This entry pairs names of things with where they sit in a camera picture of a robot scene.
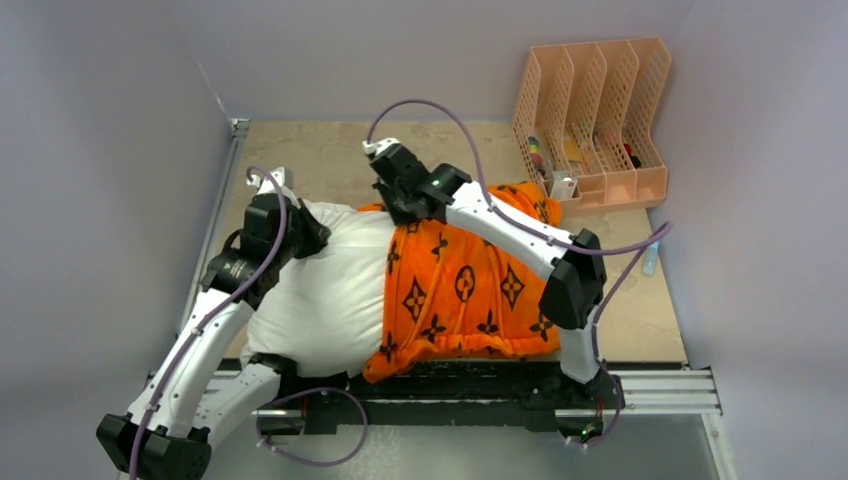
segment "black monogram pattern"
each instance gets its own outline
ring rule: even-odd
[[[392,332],[386,335],[386,344],[380,345],[380,353],[386,356],[386,361],[392,362],[392,354],[397,351],[398,344],[392,341]]]
[[[421,315],[421,310],[424,308],[424,302],[426,300],[427,292],[421,289],[421,285],[418,285],[418,278],[412,277],[412,286],[409,287],[409,293],[403,299],[403,306],[409,310],[413,322],[418,321],[418,316]]]
[[[489,316],[486,317],[486,323],[478,324],[477,330],[485,333],[486,335],[498,333],[498,326],[495,324],[495,319],[493,318],[491,310],[489,310]]]
[[[515,302],[518,301],[518,297],[523,290],[524,283],[515,275],[512,265],[506,264],[506,277],[501,282],[501,292],[506,297],[506,301],[509,302],[510,310],[515,309]]]
[[[536,321],[536,323],[530,326],[530,331],[538,333],[539,336],[542,337],[542,340],[547,342],[548,330],[550,330],[551,328],[554,328],[554,322],[545,318],[545,316],[542,315],[540,312],[539,319]]]
[[[441,257],[442,249],[447,247],[447,246],[448,246],[448,241],[445,238],[442,237],[442,232],[439,232],[439,244],[436,245],[435,247],[433,247],[432,250],[430,250],[431,252],[433,252],[433,255],[436,256],[436,261],[438,261],[439,258]]]
[[[456,274],[454,288],[456,290],[456,296],[459,298],[460,302],[465,303],[469,298],[471,298],[471,295],[474,295],[475,283],[476,279],[474,277],[474,269],[471,268],[471,266],[465,265],[459,269],[459,272]]]
[[[430,328],[425,328],[424,330],[421,330],[421,333],[419,333],[418,335],[422,337],[427,337],[427,341],[429,341],[430,343],[436,343],[436,334],[442,333],[447,329],[448,327],[444,325],[439,325],[439,316],[433,315],[433,319],[430,320]]]
[[[386,259],[386,269],[389,271],[389,275],[394,272],[395,262],[400,260],[400,253],[397,251],[397,240],[392,240],[392,248],[389,249],[389,256]]]
[[[539,220],[543,223],[550,222],[550,217],[548,216],[548,208],[545,204],[544,200],[539,200],[538,202],[533,204],[533,210],[536,211],[536,215],[539,216]]]

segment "black base platform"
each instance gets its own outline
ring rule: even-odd
[[[599,405],[611,409],[618,400],[613,384],[618,379],[613,378],[599,372],[592,382],[581,385],[562,375],[558,362],[448,361],[419,364],[378,384],[361,376],[350,380],[345,375],[289,377],[284,381],[288,387],[280,393],[321,386],[348,389],[362,402],[371,425],[515,426],[586,437],[587,425],[592,424],[594,435],[603,430],[594,416]],[[593,414],[563,416],[557,415],[558,410]],[[275,417],[274,411],[285,411],[288,418]],[[301,414],[307,435],[334,434],[338,425],[362,423],[359,410],[348,398],[329,394],[275,406],[267,416],[260,415],[260,427],[269,435],[298,434],[299,428],[292,423]]]

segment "white pillow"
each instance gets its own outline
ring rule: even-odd
[[[250,319],[242,363],[254,353],[297,362],[303,377],[357,375],[383,338],[386,255],[394,224],[385,212],[304,204],[332,231],[318,254],[280,270]]]

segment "orange cloth with black pattern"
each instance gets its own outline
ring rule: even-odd
[[[489,190],[559,226],[559,203],[536,185]],[[383,341],[365,366],[366,380],[377,382],[431,359],[520,359],[558,349],[554,324],[539,312],[544,288],[532,270],[474,234],[435,220],[398,226],[386,265]]]

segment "gray wall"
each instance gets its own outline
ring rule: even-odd
[[[657,142],[662,249],[742,478],[845,478],[848,4],[698,0]]]
[[[0,5],[0,478],[114,478],[94,431],[174,338],[228,125],[162,2]]]
[[[230,116],[334,120],[369,118],[407,97],[506,118],[529,45],[672,38],[693,2],[171,1]]]

